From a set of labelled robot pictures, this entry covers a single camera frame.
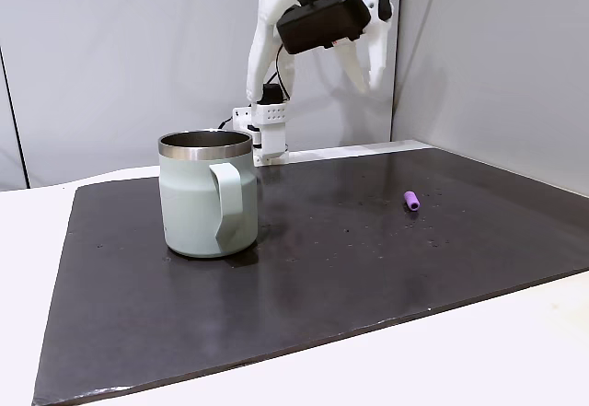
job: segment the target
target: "white wall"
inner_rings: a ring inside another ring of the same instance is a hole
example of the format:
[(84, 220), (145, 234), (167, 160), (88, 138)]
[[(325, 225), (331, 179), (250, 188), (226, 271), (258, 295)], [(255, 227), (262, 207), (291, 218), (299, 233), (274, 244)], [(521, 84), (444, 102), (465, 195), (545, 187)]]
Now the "white wall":
[[(247, 105), (257, 3), (0, 0), (31, 184), (154, 165), (161, 134), (216, 127)], [(353, 90), (332, 52), (297, 57), (291, 150), (389, 140), (395, 45), (393, 29), (383, 86), (369, 98)]]
[(589, 0), (401, 0), (393, 137), (589, 194)]
[(17, 135), (12, 122), (6, 80), (0, 65), (0, 191), (26, 188), (18, 154)]

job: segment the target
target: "purple cylinder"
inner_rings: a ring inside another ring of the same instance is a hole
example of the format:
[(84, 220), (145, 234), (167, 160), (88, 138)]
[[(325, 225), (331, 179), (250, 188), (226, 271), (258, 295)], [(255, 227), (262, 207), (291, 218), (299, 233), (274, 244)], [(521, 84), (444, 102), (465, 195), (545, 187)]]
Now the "purple cylinder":
[(404, 196), (405, 202), (411, 211), (417, 211), (420, 209), (420, 201), (417, 200), (417, 196), (413, 191), (407, 191)]

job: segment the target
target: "table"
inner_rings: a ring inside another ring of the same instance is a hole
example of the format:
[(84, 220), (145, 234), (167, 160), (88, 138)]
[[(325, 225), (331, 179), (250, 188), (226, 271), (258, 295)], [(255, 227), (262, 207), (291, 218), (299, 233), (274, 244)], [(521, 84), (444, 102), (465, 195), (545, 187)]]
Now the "table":
[[(291, 154), (292, 162), (427, 149), (414, 141)], [(77, 187), (154, 177), (132, 168), (0, 193), (2, 403), (29, 405)], [(104, 406), (160, 404), (586, 404), (589, 273)]]

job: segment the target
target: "black stone slab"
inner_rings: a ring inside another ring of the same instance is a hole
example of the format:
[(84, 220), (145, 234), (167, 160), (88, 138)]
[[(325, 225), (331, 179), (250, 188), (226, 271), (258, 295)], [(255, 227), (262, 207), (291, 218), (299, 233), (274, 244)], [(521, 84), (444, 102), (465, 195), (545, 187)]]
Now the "black stone slab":
[(258, 244), (216, 261), (167, 249), (157, 179), (77, 191), (34, 404), (201, 377), (589, 267), (588, 199), (439, 150), (258, 174)]

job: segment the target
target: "light blue mug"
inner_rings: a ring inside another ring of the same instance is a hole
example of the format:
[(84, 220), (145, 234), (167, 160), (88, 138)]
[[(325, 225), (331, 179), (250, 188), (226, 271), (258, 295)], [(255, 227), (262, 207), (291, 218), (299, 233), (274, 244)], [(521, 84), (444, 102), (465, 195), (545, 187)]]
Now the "light blue mug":
[(248, 134), (199, 130), (163, 136), (159, 190), (167, 245), (198, 258), (238, 252), (258, 235), (258, 194)]

